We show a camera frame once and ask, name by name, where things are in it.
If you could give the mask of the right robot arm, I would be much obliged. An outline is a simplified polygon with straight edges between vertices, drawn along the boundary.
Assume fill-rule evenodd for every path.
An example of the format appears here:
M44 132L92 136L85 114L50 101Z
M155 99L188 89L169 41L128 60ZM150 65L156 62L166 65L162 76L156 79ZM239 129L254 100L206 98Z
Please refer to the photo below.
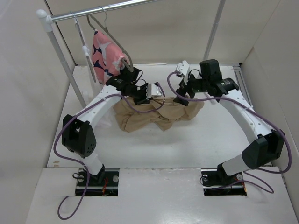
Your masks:
M192 74L187 61L178 63L175 73L182 78L175 91L175 102L187 106L194 100L196 93L207 93L232 115L249 142L240 155L205 174L207 186L230 184L237 174L258 169L280 157L284 145L282 134L257 116L233 79L223 79L217 60L202 61L198 78Z

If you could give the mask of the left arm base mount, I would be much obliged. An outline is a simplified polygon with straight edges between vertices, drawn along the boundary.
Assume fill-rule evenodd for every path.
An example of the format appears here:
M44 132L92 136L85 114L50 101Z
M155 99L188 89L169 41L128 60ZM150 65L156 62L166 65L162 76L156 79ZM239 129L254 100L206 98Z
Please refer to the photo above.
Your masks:
M85 196L118 196L119 174L119 169L106 169L99 179L90 175ZM75 196L82 196L87 184L86 171L80 169L72 177L76 180Z

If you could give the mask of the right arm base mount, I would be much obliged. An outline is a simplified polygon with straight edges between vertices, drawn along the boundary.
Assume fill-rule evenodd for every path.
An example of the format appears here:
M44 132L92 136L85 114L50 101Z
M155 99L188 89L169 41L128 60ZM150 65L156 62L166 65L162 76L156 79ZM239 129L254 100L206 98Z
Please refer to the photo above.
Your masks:
M204 196L246 196L242 173L219 177L216 168L201 169L200 183Z

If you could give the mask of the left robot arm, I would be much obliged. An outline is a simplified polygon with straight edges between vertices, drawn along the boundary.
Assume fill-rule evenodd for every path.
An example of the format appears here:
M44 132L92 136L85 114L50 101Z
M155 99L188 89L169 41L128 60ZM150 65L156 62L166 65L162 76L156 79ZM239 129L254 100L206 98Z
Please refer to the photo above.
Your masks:
M158 89L154 84L137 85L143 71L134 68L121 70L117 76L110 77L99 94L80 112L66 115L63 119L61 143L71 153L79 156L76 162L84 167L88 180L99 185L104 181L105 166L96 152L97 140L95 127L104 115L124 97L131 97L135 104L147 103L153 96L152 90Z

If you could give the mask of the beige t shirt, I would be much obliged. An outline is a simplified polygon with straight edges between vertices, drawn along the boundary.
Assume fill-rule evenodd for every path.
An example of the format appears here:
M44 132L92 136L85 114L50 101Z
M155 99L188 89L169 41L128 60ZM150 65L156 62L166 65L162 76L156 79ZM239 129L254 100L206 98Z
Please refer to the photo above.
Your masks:
M187 106L173 101L173 97L157 98L149 104L135 105L132 98L120 100L113 107L115 119L124 132L134 132L148 124L156 124L162 131L175 122L189 121L197 116L204 102L189 102Z

